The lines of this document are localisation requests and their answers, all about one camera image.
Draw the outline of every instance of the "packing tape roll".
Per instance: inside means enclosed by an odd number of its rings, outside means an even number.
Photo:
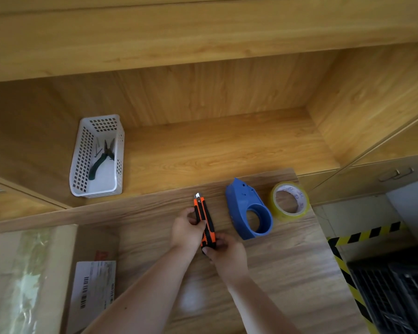
[[[289,213],[283,210],[276,201],[276,193],[279,191],[285,191],[291,194],[297,202],[297,211],[295,213]],[[310,200],[305,190],[293,182],[280,182],[273,187],[269,197],[269,209],[274,218],[290,221],[300,218],[307,213],[310,208]]]

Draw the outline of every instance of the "cabinet handle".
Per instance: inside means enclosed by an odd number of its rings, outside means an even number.
[[[409,167],[409,172],[407,172],[405,174],[399,174],[399,171],[398,171],[398,174],[395,177],[392,177],[392,179],[393,180],[401,179],[402,177],[406,177],[406,176],[412,174],[413,172],[414,172],[413,168]]]
[[[378,178],[378,180],[379,180],[381,183],[383,183],[383,182],[386,182],[387,180],[394,179],[394,178],[398,177],[399,175],[400,175],[399,170],[398,170],[398,169],[396,169],[396,170],[395,170],[395,175],[394,175],[394,176],[391,176],[391,177],[389,177],[389,178],[387,178],[387,179],[380,179],[380,178]]]

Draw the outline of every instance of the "green pliers handle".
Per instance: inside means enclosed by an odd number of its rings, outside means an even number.
[[[90,172],[88,173],[88,179],[94,180],[96,178],[96,171],[98,170],[98,167],[106,160],[107,154],[103,153],[101,157],[93,164],[93,166],[90,169]]]

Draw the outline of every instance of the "hand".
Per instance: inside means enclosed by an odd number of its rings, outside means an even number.
[[[226,286],[231,287],[249,278],[246,250],[233,236],[216,233],[217,249],[204,247],[203,252],[217,268],[218,275]]]
[[[202,220],[196,224],[194,218],[189,217],[189,213],[194,212],[193,207],[185,208],[180,212],[172,225],[172,236],[170,240],[171,248],[182,249],[185,252],[195,254],[201,245],[203,232],[205,231],[206,221]]]

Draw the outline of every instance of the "orange utility knife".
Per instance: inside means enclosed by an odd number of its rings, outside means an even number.
[[[215,248],[215,231],[213,229],[212,219],[210,217],[205,198],[201,197],[200,194],[197,193],[193,200],[193,206],[195,208],[196,222],[199,223],[202,220],[206,222],[205,232],[203,233],[203,239],[201,240],[201,249],[206,246]]]

